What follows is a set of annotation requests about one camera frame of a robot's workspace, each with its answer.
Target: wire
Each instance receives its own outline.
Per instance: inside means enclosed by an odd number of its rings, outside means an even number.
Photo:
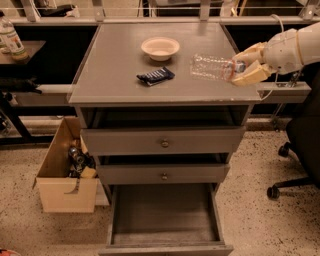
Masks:
[[[285,33],[284,33],[284,26],[283,26],[283,22],[282,22],[282,20],[281,20],[281,18],[277,15],[277,14],[271,14],[271,17],[273,17],[273,18],[275,18],[277,21],[279,21],[279,23],[280,23],[280,26],[281,26],[281,32],[282,32],[282,37],[285,35]]]
[[[272,92],[273,92],[273,90],[270,90],[266,96],[261,98],[261,101],[264,101],[266,98],[268,98],[271,95]]]

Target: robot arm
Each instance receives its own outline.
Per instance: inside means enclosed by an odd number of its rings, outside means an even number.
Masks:
[[[257,43],[234,56],[246,62],[247,69],[235,76],[237,86],[261,82],[272,73],[288,74],[304,65],[320,61],[320,22],[300,30],[289,29],[268,42]]]

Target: table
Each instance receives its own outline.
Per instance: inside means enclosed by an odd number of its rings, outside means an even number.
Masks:
[[[140,46],[155,36],[176,39],[180,51],[166,62],[151,60]],[[230,58],[234,50],[216,23],[99,28],[69,103],[112,201],[100,255],[232,251],[223,240],[214,198],[246,119],[261,99],[255,86],[191,77],[195,53]],[[162,66],[175,78],[153,87],[136,78]]]
[[[41,48],[44,46],[46,43],[45,41],[22,41],[25,50],[29,54],[29,58],[25,61],[23,61],[23,64],[27,64],[29,60],[35,55]],[[9,54],[3,54],[0,53],[0,65],[5,64],[5,65],[10,65],[14,64],[16,65],[17,62],[12,59],[10,53]]]

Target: drawer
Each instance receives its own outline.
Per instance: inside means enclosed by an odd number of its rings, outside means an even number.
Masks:
[[[138,155],[235,152],[244,127],[84,129],[82,138],[92,155]]]
[[[228,164],[111,165],[97,168],[102,184],[221,183]]]
[[[210,184],[115,186],[99,255],[229,255],[214,196]]]
[[[90,129],[240,126],[250,105],[81,107]]]

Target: shelf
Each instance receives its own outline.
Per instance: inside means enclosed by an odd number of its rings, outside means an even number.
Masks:
[[[10,53],[3,54],[0,53],[0,65],[17,65],[17,64],[27,64],[32,57],[44,46],[45,41],[22,41],[27,53],[29,54],[29,58],[22,61],[15,61],[12,59]]]

